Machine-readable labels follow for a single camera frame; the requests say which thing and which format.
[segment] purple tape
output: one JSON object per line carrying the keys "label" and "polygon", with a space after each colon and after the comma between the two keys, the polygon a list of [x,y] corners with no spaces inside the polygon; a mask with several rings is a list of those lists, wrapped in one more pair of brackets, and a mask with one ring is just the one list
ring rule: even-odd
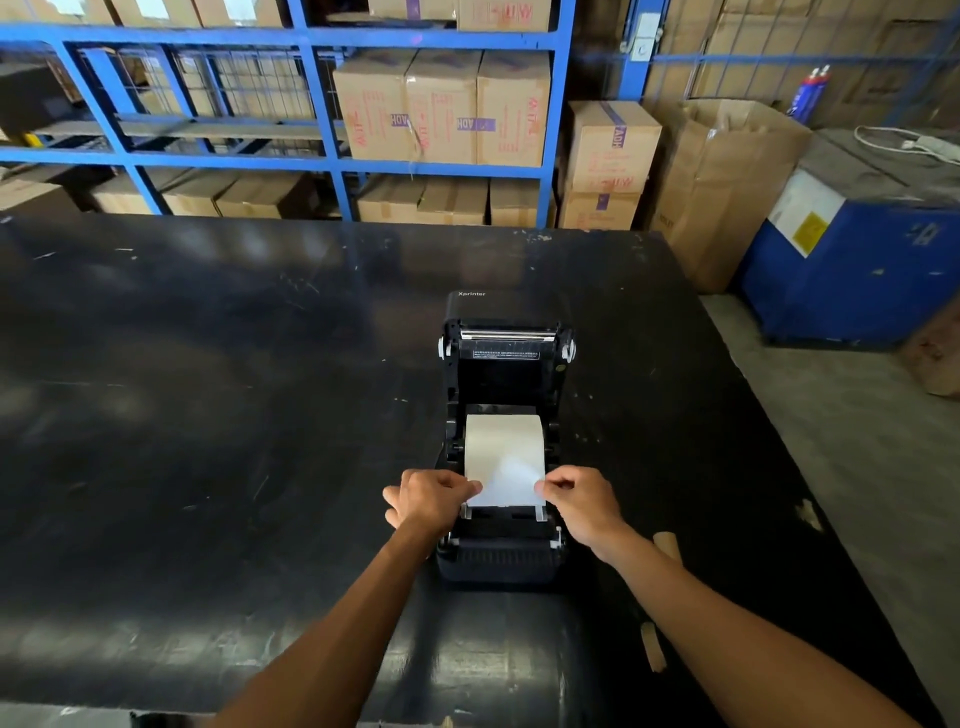
{"label": "purple tape", "polygon": [[625,122],[623,117],[614,111],[613,107],[606,101],[600,102],[600,108],[616,125],[613,127],[613,144],[611,144],[611,149],[623,149],[623,144],[627,141],[627,122]]}
{"label": "purple tape", "polygon": [[495,132],[496,119],[475,119],[472,116],[457,118],[458,132]]}

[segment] black table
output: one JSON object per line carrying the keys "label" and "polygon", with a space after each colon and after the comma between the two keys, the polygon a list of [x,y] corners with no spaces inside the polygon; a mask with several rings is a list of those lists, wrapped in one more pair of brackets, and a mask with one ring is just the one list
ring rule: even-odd
{"label": "black table", "polygon": [[[86,215],[0,225],[0,698],[215,711],[384,543],[381,488],[443,436],[457,288],[561,290],[567,462],[641,533],[942,720],[683,279],[642,233]],[[585,554],[548,593],[427,565],[364,719],[718,724]]]}

